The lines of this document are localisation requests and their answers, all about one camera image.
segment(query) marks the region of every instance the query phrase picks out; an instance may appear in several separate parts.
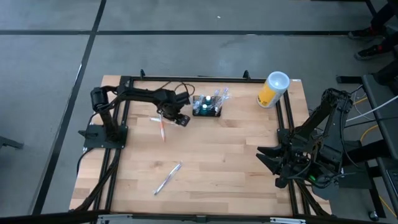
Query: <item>gray floor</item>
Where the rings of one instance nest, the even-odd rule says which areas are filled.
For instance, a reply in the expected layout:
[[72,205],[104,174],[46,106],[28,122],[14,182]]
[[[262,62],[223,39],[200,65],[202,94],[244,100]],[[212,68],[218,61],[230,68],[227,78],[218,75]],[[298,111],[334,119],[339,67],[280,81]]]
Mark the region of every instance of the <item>gray floor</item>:
[[[376,9],[382,7],[380,2],[375,3]],[[0,0],[0,29],[91,30],[99,4],[98,0]],[[363,2],[108,0],[99,29],[350,30],[366,27],[370,20]],[[21,151],[7,147],[0,151],[2,217],[29,212],[87,40],[85,35],[0,35],[0,135],[25,143]],[[100,85],[103,75],[137,75],[143,68],[147,75],[241,77],[247,69],[252,77],[264,78],[281,70],[303,80],[308,107],[314,108],[326,88],[356,88],[338,85],[337,75],[376,72],[392,60],[391,55],[368,62],[352,57],[371,44],[346,37],[97,36],[44,212],[68,209],[83,145],[77,131],[85,128],[92,113],[89,92]],[[369,108],[368,103],[358,106],[360,111]],[[352,110],[350,116],[357,114]],[[352,128],[346,138],[359,139],[370,126]],[[374,131],[365,142],[379,138],[379,132]],[[377,182],[380,194],[387,199],[382,181]],[[339,217],[362,220],[367,220],[367,211],[373,209],[369,194],[363,190],[341,189],[331,206]],[[396,222],[388,210],[386,213],[386,222]]]

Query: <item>wooden table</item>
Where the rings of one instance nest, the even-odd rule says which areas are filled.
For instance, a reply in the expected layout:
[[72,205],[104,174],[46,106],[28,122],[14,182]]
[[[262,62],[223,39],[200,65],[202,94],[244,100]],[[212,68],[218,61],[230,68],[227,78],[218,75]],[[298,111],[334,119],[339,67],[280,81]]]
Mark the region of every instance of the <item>wooden table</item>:
[[[120,76],[104,76],[102,85],[119,85]],[[136,88],[155,90],[165,82],[134,82]],[[114,189],[112,212],[205,214],[205,215],[283,215],[291,216],[289,190],[274,186],[277,176],[255,156],[258,146],[275,146],[278,128],[275,108],[264,109],[256,102],[259,83],[191,83],[196,95],[212,95],[229,87],[228,100],[220,118],[192,116],[192,106],[183,114],[191,116],[187,127],[165,124],[166,142],[160,136],[155,106],[132,101],[126,147]],[[167,86],[173,90],[178,83]],[[308,109],[300,80],[292,80],[290,104],[295,126],[308,118]],[[285,108],[284,123],[287,126]],[[79,206],[97,184],[104,149],[94,149],[82,160],[70,208]],[[174,178],[154,196],[167,174],[183,161]],[[108,186],[103,190],[100,208],[104,208]],[[299,211],[302,205],[296,188]],[[315,196],[324,210],[330,206]]]

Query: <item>sneaker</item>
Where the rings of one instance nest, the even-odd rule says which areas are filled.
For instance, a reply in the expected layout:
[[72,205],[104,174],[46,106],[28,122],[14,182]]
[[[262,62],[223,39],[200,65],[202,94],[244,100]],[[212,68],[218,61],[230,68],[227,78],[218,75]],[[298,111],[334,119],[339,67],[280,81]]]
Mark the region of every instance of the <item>sneaker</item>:
[[372,47],[370,47],[368,49],[365,49],[365,50],[362,50],[362,51],[356,53],[354,55],[354,58],[356,60],[369,60],[369,59],[383,55],[388,52],[389,52],[389,50],[388,51],[383,50],[381,45],[373,45]]
[[373,39],[375,37],[381,37],[380,31],[373,31],[371,27],[368,27],[363,30],[354,30],[348,33],[348,38],[351,40],[359,40],[359,39]]

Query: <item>silver pen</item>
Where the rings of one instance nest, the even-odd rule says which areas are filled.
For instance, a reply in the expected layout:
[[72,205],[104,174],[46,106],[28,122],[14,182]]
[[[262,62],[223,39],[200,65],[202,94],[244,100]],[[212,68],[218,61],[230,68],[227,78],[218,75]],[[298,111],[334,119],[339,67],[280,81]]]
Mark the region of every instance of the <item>silver pen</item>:
[[181,168],[181,166],[182,166],[182,161],[174,167],[174,169],[168,174],[163,183],[156,190],[154,190],[154,195],[157,195],[162,190],[162,188],[167,184],[167,182],[171,178],[173,178],[174,174]]

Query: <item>clear plastic container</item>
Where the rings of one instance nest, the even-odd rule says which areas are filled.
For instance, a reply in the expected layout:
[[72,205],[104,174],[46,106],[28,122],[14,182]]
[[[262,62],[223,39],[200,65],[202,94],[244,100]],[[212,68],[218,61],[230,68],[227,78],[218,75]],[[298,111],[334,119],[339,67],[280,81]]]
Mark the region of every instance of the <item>clear plastic container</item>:
[[257,103],[263,108],[275,106],[289,85],[290,79],[285,73],[272,72],[257,96]]

